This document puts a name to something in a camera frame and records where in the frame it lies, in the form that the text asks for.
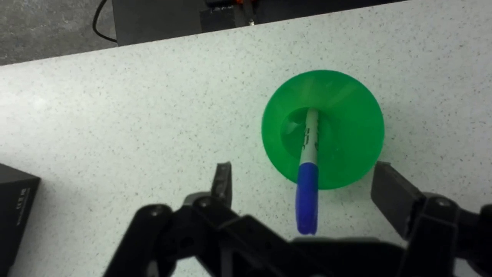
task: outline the black device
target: black device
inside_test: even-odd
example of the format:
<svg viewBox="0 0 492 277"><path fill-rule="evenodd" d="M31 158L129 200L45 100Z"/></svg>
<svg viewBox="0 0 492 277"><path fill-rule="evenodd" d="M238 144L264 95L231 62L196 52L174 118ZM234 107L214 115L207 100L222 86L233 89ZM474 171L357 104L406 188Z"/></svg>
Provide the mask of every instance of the black device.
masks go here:
<svg viewBox="0 0 492 277"><path fill-rule="evenodd" d="M112 0L117 39L129 45L402 0Z"/></svg>
<svg viewBox="0 0 492 277"><path fill-rule="evenodd" d="M14 264L40 178L0 164L0 277Z"/></svg>
<svg viewBox="0 0 492 277"><path fill-rule="evenodd" d="M421 193L388 163L374 169L371 198L403 248L368 238L304 238L286 242L255 218L231 209L231 164L218 164L210 192L137 211L105 277L167 277L176 262L196 257L215 277L452 277L463 258L492 276L492 205L479 214Z"/></svg>

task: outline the white speckled countertop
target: white speckled countertop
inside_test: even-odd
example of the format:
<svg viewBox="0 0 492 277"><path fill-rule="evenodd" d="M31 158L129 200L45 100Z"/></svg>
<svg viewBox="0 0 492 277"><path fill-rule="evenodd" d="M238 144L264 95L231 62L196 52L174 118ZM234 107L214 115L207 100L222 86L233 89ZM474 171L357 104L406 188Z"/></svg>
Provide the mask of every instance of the white speckled countertop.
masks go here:
<svg viewBox="0 0 492 277"><path fill-rule="evenodd" d="M233 165L233 209L297 236L295 186L270 164L263 109L288 78L363 82L380 159L478 211L492 200L492 1L412 0L0 67L0 162L42 178L13 277L100 276L134 212L178 208ZM371 173L320 194L318 235L402 243ZM206 276L194 260L176 276ZM458 276L475 274L458 262Z"/></svg>

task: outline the blue marker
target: blue marker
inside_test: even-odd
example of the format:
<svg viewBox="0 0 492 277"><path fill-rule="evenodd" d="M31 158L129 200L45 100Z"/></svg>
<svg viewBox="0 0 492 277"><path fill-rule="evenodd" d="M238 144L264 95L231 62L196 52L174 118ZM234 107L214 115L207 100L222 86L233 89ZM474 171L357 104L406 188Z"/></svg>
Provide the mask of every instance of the blue marker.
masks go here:
<svg viewBox="0 0 492 277"><path fill-rule="evenodd" d="M296 192L297 230L303 235L314 235L318 228L317 156L318 110L310 108L306 116L306 130L299 162Z"/></svg>

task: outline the black box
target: black box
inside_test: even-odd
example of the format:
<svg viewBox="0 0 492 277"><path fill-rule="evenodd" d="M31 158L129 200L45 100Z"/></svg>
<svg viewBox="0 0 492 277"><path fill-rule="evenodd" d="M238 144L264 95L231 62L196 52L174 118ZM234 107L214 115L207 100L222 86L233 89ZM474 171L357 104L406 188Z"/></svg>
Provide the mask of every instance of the black box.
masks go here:
<svg viewBox="0 0 492 277"><path fill-rule="evenodd" d="M0 164L0 277L14 264L40 180Z"/></svg>

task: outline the gray carpet floor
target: gray carpet floor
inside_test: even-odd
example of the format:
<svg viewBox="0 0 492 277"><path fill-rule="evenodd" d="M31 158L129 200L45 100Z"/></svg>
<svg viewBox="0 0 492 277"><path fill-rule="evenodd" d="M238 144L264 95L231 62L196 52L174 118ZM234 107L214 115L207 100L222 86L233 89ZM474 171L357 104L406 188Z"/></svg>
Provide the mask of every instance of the gray carpet floor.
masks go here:
<svg viewBox="0 0 492 277"><path fill-rule="evenodd" d="M109 47L92 31L100 0L0 0L0 66ZM98 21L116 37L111 0Z"/></svg>

